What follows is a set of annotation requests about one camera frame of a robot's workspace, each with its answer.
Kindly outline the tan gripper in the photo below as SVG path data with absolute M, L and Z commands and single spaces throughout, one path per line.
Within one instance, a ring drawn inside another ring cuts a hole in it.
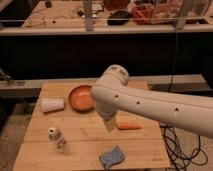
M 116 128 L 116 117 L 115 116 L 105 116 L 104 124 L 106 126 L 106 129 L 111 132 Z

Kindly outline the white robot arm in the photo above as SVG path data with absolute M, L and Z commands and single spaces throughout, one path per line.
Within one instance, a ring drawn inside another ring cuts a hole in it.
M 119 110 L 213 139 L 213 98 L 128 87 L 128 71 L 109 66 L 93 84 L 97 113 L 111 120 Z

